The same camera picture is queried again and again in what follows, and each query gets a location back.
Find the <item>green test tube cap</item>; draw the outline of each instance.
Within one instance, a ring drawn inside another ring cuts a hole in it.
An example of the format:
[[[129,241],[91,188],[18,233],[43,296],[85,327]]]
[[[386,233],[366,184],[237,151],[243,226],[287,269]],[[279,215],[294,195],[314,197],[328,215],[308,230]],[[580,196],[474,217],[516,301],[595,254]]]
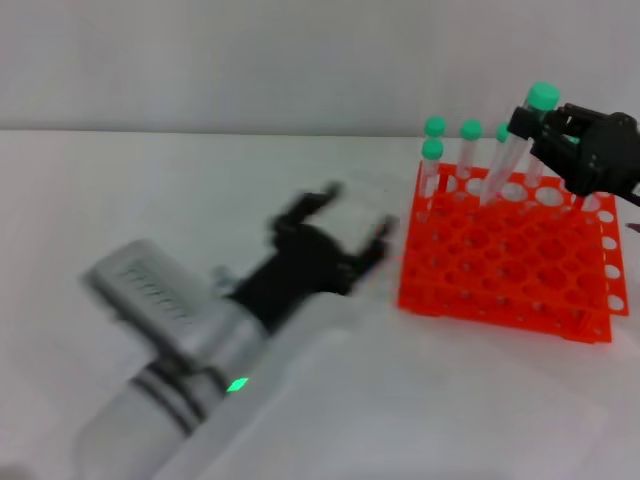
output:
[[[560,90],[547,82],[536,82],[529,90],[527,104],[542,112],[556,108],[560,101]]]
[[[460,136],[465,140],[477,140],[482,136],[482,124],[480,120],[472,118],[462,124]]]
[[[424,125],[424,134],[429,137],[441,137],[447,130],[447,121],[444,117],[431,117]]]
[[[496,140],[498,140],[500,143],[506,142],[507,138],[509,137],[509,130],[507,130],[508,126],[509,124],[507,122],[498,125],[498,130],[496,130]]]
[[[426,160],[440,160],[444,153],[444,145],[437,138],[429,138],[422,144],[422,156]]]

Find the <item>white background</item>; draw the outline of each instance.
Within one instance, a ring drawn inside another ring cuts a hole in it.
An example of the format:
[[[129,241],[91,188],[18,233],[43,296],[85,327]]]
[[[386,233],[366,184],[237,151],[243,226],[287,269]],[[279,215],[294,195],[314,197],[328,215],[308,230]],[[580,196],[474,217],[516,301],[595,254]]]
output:
[[[639,21],[633,0],[0,0],[0,128],[413,135],[493,126],[537,79],[634,115]]]

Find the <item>white tabletop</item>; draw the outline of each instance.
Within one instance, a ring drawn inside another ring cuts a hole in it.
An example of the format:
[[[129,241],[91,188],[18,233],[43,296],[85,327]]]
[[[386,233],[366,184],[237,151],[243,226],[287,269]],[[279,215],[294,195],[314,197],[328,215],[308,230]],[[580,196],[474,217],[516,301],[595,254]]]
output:
[[[457,148],[447,141],[449,159]],[[478,163],[493,148],[482,140]],[[265,221],[295,192],[330,179],[346,184],[346,197],[319,223],[355,248],[379,215],[406,217],[417,152],[418,141],[406,138],[0,133],[0,465],[70,478],[73,435],[145,362],[139,343],[78,282],[96,260],[147,237],[203,277],[220,264],[242,275],[268,251]],[[639,212],[618,202],[621,222]],[[403,235],[401,226],[398,255]],[[586,409],[588,441],[576,427],[575,442],[583,443],[572,465],[552,472],[564,472],[561,478],[635,478],[640,471],[640,246],[637,233],[623,228],[621,235],[631,317],[614,320],[613,345],[424,320],[455,345],[481,342],[483,351],[498,351],[492,365],[515,369],[505,378],[535,372],[526,378],[543,378],[541,389],[553,392],[552,384],[572,399],[563,408],[578,402]],[[375,288],[363,288],[360,298],[392,305],[397,263],[378,272]],[[473,395],[473,382],[461,385]],[[542,478],[533,473],[518,478]]]

